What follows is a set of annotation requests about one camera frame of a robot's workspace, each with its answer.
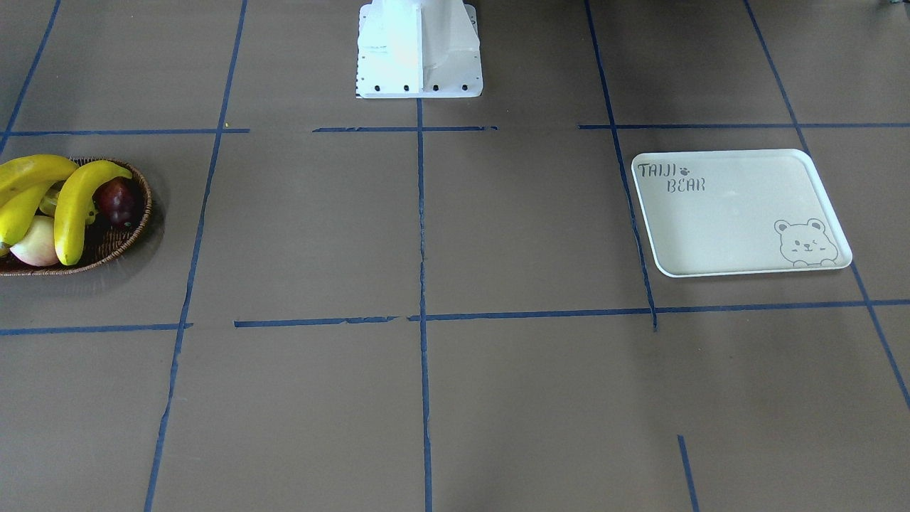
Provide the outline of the brown wicker basket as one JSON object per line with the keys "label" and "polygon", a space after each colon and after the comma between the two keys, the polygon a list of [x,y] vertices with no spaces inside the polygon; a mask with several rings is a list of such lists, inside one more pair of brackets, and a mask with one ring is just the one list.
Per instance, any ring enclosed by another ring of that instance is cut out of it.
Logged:
{"label": "brown wicker basket", "polygon": [[19,259],[10,255],[3,256],[1,263],[1,275],[3,277],[26,277],[26,276],[56,276],[68,275],[78,272],[88,271],[102,265],[106,265],[112,260],[117,260],[130,249],[137,240],[141,239],[146,227],[154,212],[154,197],[149,182],[140,170],[122,160],[110,158],[109,161],[123,166],[132,173],[133,181],[139,189],[141,197],[142,216],[135,220],[129,228],[116,228],[108,223],[107,220],[95,221],[95,224],[87,227],[87,242],[85,249],[82,251],[82,258],[77,265],[53,265],[49,267],[34,267],[20,262]]}

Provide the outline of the cream bear tray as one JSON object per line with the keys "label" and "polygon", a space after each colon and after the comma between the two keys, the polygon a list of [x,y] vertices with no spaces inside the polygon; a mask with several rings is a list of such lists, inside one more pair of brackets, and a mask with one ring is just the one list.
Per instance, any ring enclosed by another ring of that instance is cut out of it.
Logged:
{"label": "cream bear tray", "polygon": [[631,173],[666,276],[841,270],[854,259],[803,150],[643,153]]}

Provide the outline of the dark red mango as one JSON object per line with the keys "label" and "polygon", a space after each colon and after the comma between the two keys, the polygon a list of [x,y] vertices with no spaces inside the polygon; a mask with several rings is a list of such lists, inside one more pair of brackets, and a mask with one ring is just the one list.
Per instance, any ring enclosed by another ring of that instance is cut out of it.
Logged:
{"label": "dark red mango", "polygon": [[123,177],[111,179],[94,194],[98,210],[117,229],[131,229],[140,219],[140,198],[136,182]]}

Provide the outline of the pink white peach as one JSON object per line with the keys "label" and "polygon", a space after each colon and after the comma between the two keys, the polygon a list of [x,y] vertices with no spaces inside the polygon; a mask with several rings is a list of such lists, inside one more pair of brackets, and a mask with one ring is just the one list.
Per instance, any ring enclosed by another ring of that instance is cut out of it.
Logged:
{"label": "pink white peach", "polygon": [[55,250],[54,218],[35,216],[25,237],[11,247],[11,252],[20,262],[32,267],[58,265],[60,260]]}

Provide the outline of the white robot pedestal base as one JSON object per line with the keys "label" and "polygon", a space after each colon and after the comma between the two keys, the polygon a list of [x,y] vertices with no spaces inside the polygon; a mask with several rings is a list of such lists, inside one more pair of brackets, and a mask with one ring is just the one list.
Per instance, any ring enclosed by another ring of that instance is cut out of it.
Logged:
{"label": "white robot pedestal base", "polygon": [[358,12],[357,46],[359,98],[482,94],[477,13],[464,1],[371,1]]}

